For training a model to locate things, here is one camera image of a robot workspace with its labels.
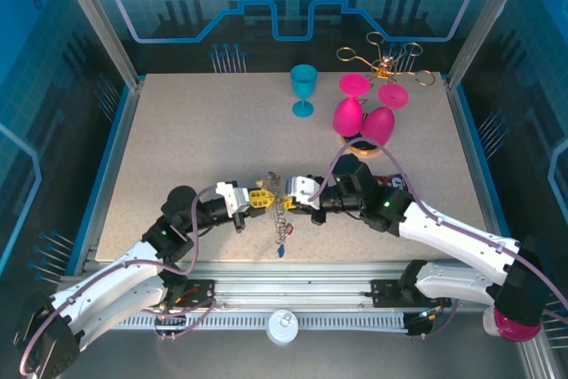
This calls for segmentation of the white cup with pink lid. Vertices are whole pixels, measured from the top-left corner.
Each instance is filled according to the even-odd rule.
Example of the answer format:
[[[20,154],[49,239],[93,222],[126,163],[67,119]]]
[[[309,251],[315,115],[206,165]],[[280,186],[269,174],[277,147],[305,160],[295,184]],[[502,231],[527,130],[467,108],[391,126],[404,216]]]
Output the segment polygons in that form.
[[[505,317],[492,306],[485,309],[482,323],[484,331],[489,336],[502,337],[514,343],[532,340],[541,330],[540,323],[537,326],[519,324]]]

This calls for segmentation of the silver keyring with keys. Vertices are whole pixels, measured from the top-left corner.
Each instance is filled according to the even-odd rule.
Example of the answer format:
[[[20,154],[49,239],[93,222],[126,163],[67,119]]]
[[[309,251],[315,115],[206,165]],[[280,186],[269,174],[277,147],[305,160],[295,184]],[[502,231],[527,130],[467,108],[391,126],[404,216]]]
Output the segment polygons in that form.
[[[277,255],[278,258],[283,258],[286,254],[287,237],[294,231],[294,227],[286,219],[287,196],[281,178],[273,171],[268,172],[264,181],[264,189],[273,195],[271,209],[276,230]]]

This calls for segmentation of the aluminium side rail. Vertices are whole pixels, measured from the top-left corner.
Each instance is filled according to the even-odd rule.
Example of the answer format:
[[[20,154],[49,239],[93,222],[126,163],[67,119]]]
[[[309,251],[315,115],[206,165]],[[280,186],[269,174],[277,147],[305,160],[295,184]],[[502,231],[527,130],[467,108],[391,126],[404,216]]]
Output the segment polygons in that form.
[[[488,160],[485,157],[465,91],[462,85],[458,84],[454,89],[448,88],[446,93],[469,167],[485,228],[488,232],[509,237],[509,225],[496,191]]]
[[[129,90],[121,113],[116,114],[118,122],[113,124],[111,134],[109,135],[109,141],[112,145],[109,147],[108,154],[104,155],[105,168],[97,186],[90,221],[85,231],[84,254],[82,255],[83,264],[95,260],[143,84],[144,81],[141,81],[135,91]]]

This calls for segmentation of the teal plastic goblet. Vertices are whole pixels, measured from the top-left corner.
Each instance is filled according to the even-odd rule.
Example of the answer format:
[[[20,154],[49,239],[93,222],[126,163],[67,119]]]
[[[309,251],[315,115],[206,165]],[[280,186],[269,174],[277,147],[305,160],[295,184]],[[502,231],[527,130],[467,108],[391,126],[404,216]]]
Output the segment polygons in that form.
[[[294,66],[290,71],[291,87],[299,100],[292,106],[292,112],[297,117],[309,117],[314,107],[308,98],[315,92],[318,71],[307,64]]]

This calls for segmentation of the pink plastic goblet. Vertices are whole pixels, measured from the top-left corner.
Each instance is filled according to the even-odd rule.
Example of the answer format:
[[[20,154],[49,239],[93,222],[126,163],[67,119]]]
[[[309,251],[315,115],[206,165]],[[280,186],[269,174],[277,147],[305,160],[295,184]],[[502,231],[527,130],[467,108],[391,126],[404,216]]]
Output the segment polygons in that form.
[[[333,128],[342,137],[356,135],[363,123],[363,107],[359,98],[366,95],[371,83],[365,76],[350,73],[343,76],[339,82],[339,89],[345,95],[336,107],[333,117]]]
[[[377,93],[382,105],[374,109],[364,119],[361,135],[385,145],[394,131],[396,118],[394,112],[404,108],[409,101],[407,90],[397,83],[385,83]]]

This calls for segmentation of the aluminium frame post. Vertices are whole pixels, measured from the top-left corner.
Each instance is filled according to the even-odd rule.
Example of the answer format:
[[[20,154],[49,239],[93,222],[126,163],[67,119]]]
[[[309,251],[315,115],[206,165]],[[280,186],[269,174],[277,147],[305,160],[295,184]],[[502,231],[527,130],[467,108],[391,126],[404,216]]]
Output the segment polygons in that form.
[[[138,74],[99,0],[76,1],[125,84],[130,90],[137,90],[139,87]]]
[[[457,89],[507,2],[508,0],[486,0],[447,76],[449,91]]]

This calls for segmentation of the purple snack packet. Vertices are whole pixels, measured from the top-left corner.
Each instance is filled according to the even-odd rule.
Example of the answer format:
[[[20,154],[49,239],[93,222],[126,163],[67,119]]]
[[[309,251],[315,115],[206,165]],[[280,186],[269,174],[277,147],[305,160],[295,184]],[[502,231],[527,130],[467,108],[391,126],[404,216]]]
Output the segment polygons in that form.
[[[385,186],[390,186],[393,188],[397,188],[403,191],[407,191],[408,187],[406,181],[402,177],[401,174],[392,174],[392,175],[384,175],[384,176],[375,176],[375,179]]]

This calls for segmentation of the white tin can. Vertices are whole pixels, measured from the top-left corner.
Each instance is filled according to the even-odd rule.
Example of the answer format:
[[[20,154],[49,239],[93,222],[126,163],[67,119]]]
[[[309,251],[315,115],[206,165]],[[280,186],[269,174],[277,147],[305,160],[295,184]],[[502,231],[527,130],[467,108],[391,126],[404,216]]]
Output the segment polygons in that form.
[[[278,310],[267,321],[266,334],[272,343],[280,346],[292,343],[298,334],[299,324],[294,313]]]

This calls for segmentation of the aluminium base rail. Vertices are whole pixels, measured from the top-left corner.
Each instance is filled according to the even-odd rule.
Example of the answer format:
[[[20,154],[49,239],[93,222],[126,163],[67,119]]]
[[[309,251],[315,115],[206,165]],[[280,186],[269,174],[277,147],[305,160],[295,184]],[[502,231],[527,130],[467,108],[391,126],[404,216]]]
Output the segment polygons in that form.
[[[213,280],[221,311],[371,312],[372,280],[397,280],[401,262],[198,262],[189,273]]]

